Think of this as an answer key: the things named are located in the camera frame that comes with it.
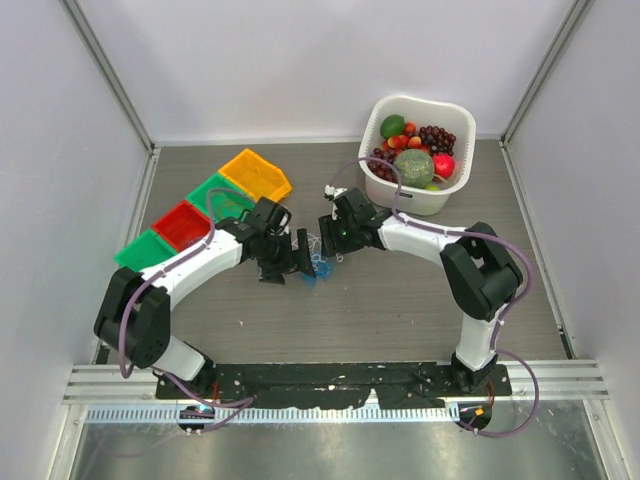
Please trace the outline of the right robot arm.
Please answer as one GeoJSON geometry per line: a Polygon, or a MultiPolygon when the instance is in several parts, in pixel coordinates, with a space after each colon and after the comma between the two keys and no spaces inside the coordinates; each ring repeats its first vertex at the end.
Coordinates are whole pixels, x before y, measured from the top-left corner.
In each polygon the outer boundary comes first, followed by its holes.
{"type": "Polygon", "coordinates": [[[460,393],[477,393],[497,361],[497,325],[524,280],[508,243],[482,222],[450,228],[377,210],[357,188],[327,185],[324,196],[332,202],[332,211],[318,219],[323,255],[375,248],[411,255],[442,270],[462,312],[451,380],[460,393]]]}

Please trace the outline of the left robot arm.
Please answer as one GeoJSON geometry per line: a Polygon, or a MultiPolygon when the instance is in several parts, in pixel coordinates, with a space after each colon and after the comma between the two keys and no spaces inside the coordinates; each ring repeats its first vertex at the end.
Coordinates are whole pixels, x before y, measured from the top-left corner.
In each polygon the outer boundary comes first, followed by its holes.
{"type": "Polygon", "coordinates": [[[315,274],[304,229],[292,232],[292,215],[262,197],[241,218],[212,223],[204,238],[145,271],[119,268],[110,279],[94,324],[95,335],[118,355],[120,373],[152,368],[200,399],[215,379],[214,362],[171,332],[173,309],[214,276],[247,260],[264,283],[282,285],[286,275],[315,274]]]}

